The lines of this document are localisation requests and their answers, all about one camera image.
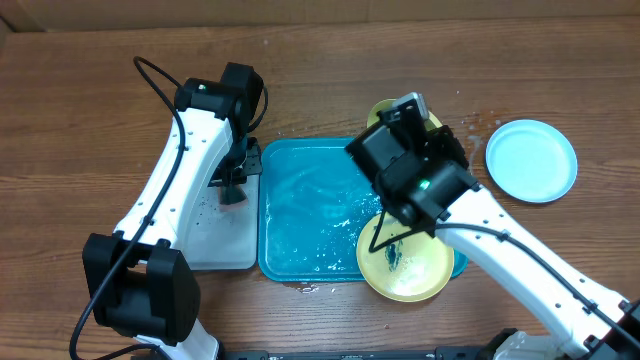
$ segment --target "teal object on plate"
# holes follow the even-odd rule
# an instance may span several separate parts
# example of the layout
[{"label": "teal object on plate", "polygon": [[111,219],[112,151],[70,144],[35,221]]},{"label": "teal object on plate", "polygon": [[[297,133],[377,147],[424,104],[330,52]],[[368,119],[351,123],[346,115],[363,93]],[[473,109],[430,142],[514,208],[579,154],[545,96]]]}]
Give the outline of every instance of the teal object on plate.
[{"label": "teal object on plate", "polygon": [[[264,150],[258,263],[271,280],[364,280],[356,245],[361,230],[381,207],[371,184],[344,150],[351,140],[285,139]],[[468,261],[459,262],[458,254],[455,276]]]}]

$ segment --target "wood grain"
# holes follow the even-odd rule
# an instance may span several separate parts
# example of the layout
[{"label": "wood grain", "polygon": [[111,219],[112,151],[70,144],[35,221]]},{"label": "wood grain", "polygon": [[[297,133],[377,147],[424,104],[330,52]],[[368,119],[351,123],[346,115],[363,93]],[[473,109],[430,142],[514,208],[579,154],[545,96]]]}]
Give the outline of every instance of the wood grain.
[{"label": "wood grain", "polygon": [[[0,58],[0,357],[68,358],[88,300],[82,247],[124,216],[163,149],[170,115],[134,55],[180,79],[252,64],[272,99],[263,145],[354,135],[373,104],[410,91],[469,153],[471,135],[486,142],[500,124],[543,120],[578,154],[567,196],[545,206],[508,198],[487,176],[482,145],[474,174],[580,271],[640,297],[640,18],[12,34]],[[259,269],[197,278],[200,319],[232,350],[426,349],[482,344],[504,327],[545,332],[473,264],[418,304],[365,283],[303,294]],[[90,320],[80,350],[129,343]]]}]

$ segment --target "plate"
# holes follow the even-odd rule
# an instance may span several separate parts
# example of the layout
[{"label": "plate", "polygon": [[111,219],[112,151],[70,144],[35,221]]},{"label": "plate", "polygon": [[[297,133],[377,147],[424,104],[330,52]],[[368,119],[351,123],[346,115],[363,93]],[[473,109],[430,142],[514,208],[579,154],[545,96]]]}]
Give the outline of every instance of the plate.
[{"label": "plate", "polygon": [[[440,239],[419,233],[373,254],[369,244],[380,215],[365,225],[358,238],[358,267],[365,280],[383,296],[402,302],[416,302],[437,294],[451,278],[454,251]],[[395,218],[385,215],[378,242],[409,231]]]},{"label": "plate", "polygon": [[510,122],[493,133],[486,162],[502,190],[530,203],[559,199],[578,175],[569,140],[551,125],[530,119]]}]

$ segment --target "blue plate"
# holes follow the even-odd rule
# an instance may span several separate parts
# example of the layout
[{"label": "blue plate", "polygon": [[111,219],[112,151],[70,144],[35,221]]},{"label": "blue plate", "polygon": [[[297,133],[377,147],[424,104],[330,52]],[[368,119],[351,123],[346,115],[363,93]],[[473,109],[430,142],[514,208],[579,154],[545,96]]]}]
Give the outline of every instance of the blue plate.
[{"label": "blue plate", "polygon": [[[351,140],[285,139],[264,150],[258,263],[271,280],[364,280],[358,236],[381,207],[344,150]],[[468,262],[457,251],[455,260],[453,277]]]}]

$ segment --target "table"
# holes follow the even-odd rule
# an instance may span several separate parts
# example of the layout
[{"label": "table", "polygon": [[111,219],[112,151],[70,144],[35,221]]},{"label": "table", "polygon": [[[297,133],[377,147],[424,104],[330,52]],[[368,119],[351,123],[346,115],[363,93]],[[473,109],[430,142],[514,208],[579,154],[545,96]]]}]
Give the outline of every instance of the table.
[{"label": "table", "polygon": [[[164,147],[170,114],[134,55],[178,79],[253,65],[271,98],[263,145],[355,135],[379,100],[422,92],[468,154],[480,137],[473,173],[516,219],[595,281],[640,297],[638,17],[13,34],[0,58],[0,357],[68,358],[89,298],[87,236],[111,232]],[[487,176],[483,144],[519,118],[575,147],[578,179],[557,202],[520,203]],[[415,304],[366,283],[305,294],[257,268],[197,279],[200,320],[230,350],[429,349],[483,344],[504,327],[545,333],[474,264]],[[130,343],[91,318],[79,349],[95,357]]]}]

